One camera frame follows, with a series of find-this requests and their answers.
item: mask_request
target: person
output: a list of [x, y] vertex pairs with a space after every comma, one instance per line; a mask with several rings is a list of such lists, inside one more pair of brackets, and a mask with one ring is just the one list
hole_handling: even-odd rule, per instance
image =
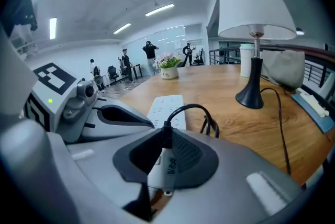
[[189, 65], [193, 66], [192, 65], [192, 53], [193, 53], [193, 50], [195, 50], [195, 48], [191, 49], [191, 43], [190, 42], [187, 43], [187, 47], [188, 47], [187, 51], [190, 52], [190, 54], [188, 55]]
[[155, 63], [155, 50], [158, 50], [157, 46], [154, 46], [150, 41], [146, 42], [146, 45], [143, 46], [143, 51], [147, 54], [147, 62], [149, 65], [149, 70], [152, 76], [156, 75], [156, 69], [154, 68]]
[[[100, 68], [95, 64], [94, 60], [91, 59], [90, 62], [91, 62], [90, 68], [91, 68], [91, 73], [93, 74], [93, 77], [101, 76], [100, 75]], [[104, 93], [105, 92], [104, 83], [102, 83], [101, 85], [97, 85], [97, 86], [98, 86], [99, 93]]]
[[123, 49], [123, 56], [122, 56], [122, 63], [124, 66], [124, 69], [126, 70], [126, 74], [128, 75], [128, 79], [131, 83], [134, 83], [135, 81], [132, 79], [131, 76], [131, 66], [130, 66], [130, 62], [129, 62], [129, 57], [127, 56], [127, 49]]

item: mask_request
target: flower pot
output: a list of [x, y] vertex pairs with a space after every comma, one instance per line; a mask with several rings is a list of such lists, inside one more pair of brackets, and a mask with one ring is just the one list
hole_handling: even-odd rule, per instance
[[163, 69], [161, 68], [161, 77], [162, 79], [174, 79], [178, 77], [177, 67]]

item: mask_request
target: white lamp shade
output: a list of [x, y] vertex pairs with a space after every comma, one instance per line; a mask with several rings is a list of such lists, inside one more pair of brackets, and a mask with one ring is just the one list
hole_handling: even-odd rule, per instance
[[250, 39], [250, 25], [263, 25], [262, 39], [296, 37], [294, 22], [283, 0], [220, 0], [219, 36]]

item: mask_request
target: potted plant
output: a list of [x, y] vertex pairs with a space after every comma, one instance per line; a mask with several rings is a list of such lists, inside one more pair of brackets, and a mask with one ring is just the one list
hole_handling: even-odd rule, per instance
[[163, 53], [156, 58], [153, 66], [161, 69], [162, 79], [174, 79], [178, 77], [177, 65], [181, 61], [182, 57], [179, 54]]

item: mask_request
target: table lamp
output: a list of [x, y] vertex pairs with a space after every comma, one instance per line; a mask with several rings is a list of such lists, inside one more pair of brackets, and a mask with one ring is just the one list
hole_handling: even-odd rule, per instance
[[220, 0], [218, 34], [229, 39], [254, 38], [249, 81], [236, 95], [236, 100], [248, 108], [262, 108], [260, 39], [288, 40], [296, 37], [296, 28], [284, 1]]

